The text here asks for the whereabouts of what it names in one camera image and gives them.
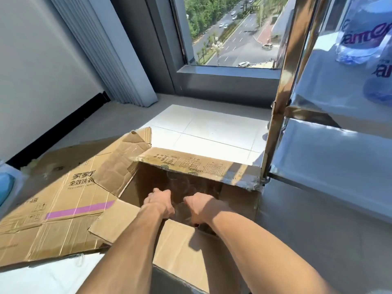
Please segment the road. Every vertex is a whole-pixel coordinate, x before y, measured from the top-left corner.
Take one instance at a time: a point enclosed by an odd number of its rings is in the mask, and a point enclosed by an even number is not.
[[[237,67],[238,63],[248,61],[250,63],[262,63],[271,58],[276,59],[277,48],[271,50],[262,48],[253,35],[258,36],[256,22],[257,14],[250,14],[236,29],[234,34],[225,42],[220,52],[219,65],[226,67]],[[218,66],[217,56],[214,55],[206,64],[207,66]]]
[[[234,6],[233,9],[230,10],[230,12],[226,13],[216,24],[214,24],[210,29],[208,29],[208,33],[204,34],[203,37],[198,42],[193,44],[193,53],[194,53],[195,59],[198,58],[197,52],[201,51],[204,46],[203,42],[208,43],[208,37],[210,35],[212,35],[213,33],[216,33],[216,36],[219,37],[220,34],[222,34],[223,27],[219,28],[219,24],[221,24],[221,23],[230,24],[233,21],[231,19],[232,18],[231,12],[233,10],[235,10],[236,13],[242,12],[242,9],[240,7],[244,3],[244,1],[245,0],[241,0],[236,6]]]

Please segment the water bottle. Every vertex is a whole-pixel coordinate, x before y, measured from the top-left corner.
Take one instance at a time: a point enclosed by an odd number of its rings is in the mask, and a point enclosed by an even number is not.
[[[365,98],[392,107],[392,39],[389,40],[370,72],[369,78],[363,85]]]
[[[347,65],[363,64],[377,51],[392,28],[392,0],[368,4],[355,0],[343,24],[344,34],[336,48],[336,61]]]

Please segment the tiled floor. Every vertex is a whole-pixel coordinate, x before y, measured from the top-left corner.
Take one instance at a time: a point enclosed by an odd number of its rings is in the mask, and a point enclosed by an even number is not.
[[[149,108],[107,103],[52,149],[150,126],[155,147],[260,165],[271,110],[158,97],[159,102]],[[86,254],[1,272],[1,289],[4,293],[74,294],[102,256]]]
[[[150,108],[107,103],[54,148],[150,126],[154,147],[260,166],[268,109],[159,95]]]

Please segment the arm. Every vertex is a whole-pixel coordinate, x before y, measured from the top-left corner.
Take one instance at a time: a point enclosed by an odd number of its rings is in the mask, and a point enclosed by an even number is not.
[[[253,294],[332,294],[317,271],[277,237],[210,195],[185,197],[193,223],[221,237]]]
[[[155,188],[77,294],[148,294],[156,235],[162,219],[173,213],[170,191]]]

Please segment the blue plastic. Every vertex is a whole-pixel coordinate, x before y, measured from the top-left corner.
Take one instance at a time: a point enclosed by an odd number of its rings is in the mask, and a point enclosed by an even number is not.
[[[4,203],[14,187],[15,178],[9,173],[0,173],[0,205]]]

